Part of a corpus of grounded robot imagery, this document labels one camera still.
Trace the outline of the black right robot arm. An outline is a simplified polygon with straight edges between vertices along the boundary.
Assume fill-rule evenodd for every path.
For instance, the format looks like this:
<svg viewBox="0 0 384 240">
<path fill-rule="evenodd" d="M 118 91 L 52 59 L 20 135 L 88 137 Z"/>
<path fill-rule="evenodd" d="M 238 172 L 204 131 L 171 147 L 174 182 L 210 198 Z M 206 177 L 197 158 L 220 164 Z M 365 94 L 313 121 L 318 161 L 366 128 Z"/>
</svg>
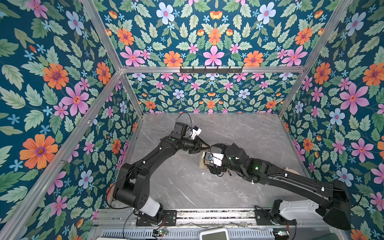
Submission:
<svg viewBox="0 0 384 240">
<path fill-rule="evenodd" d="M 213 175 L 230 171 L 252 184 L 298 194 L 318 205 L 315 212 L 328 225 L 345 231 L 352 228 L 351 197 L 342 181 L 322 182 L 300 176 L 268 161 L 251 158 L 236 144 L 214 144 L 205 149 L 203 159 Z"/>
</svg>

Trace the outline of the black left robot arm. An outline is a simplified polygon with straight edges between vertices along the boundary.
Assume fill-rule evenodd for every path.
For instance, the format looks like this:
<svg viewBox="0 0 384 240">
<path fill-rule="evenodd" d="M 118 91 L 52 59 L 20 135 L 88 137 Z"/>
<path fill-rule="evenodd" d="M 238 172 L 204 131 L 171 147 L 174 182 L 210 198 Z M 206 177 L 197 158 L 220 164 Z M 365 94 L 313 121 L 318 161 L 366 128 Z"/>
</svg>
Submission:
<svg viewBox="0 0 384 240">
<path fill-rule="evenodd" d="M 153 226 L 163 221 L 164 207 L 150 197 L 150 178 L 153 173 L 170 157 L 182 150 L 189 154 L 199 154 L 208 150 L 210 145 L 199 135 L 202 129 L 177 122 L 174 130 L 160 139 L 159 144 L 141 160 L 122 165 L 116 180 L 113 199 L 143 213 Z"/>
</svg>

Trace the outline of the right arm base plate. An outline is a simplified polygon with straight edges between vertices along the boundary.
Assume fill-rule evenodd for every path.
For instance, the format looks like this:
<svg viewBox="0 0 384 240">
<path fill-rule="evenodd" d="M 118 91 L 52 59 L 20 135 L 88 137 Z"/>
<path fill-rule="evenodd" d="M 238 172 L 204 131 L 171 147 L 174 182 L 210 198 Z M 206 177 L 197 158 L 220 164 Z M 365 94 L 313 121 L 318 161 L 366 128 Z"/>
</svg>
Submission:
<svg viewBox="0 0 384 240">
<path fill-rule="evenodd" d="M 258 225 L 275 225 L 275 226 L 296 226 L 296 220 L 286 220 L 274 209 L 266 210 L 259 206 L 254 206 L 255 220 Z"/>
</svg>

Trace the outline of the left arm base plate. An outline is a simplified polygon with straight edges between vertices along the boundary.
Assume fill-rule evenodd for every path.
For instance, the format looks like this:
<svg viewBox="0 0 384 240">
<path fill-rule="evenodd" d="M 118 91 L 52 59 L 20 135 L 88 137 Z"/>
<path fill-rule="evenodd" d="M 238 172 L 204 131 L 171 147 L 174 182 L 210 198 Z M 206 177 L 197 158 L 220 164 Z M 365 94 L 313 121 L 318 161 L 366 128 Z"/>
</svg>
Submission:
<svg viewBox="0 0 384 240">
<path fill-rule="evenodd" d="M 176 210 L 162 210 L 155 217 L 142 212 L 139 213 L 136 221 L 137 227 L 174 227 L 176 225 L 178 212 Z"/>
</svg>

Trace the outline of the beige remote control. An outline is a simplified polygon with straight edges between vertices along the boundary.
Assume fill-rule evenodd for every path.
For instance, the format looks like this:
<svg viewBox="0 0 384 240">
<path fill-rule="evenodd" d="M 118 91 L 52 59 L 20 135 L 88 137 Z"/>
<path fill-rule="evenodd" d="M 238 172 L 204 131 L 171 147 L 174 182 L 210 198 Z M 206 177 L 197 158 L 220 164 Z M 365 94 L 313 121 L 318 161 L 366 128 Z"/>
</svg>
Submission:
<svg viewBox="0 0 384 240">
<path fill-rule="evenodd" d="M 204 159 L 205 154 L 206 154 L 205 151 L 200 152 L 200 157 L 199 157 L 199 168 L 200 168 L 201 170 L 208 170 L 208 167 L 207 167 L 207 165 L 206 165 L 206 163 L 205 163 L 205 159 Z"/>
</svg>

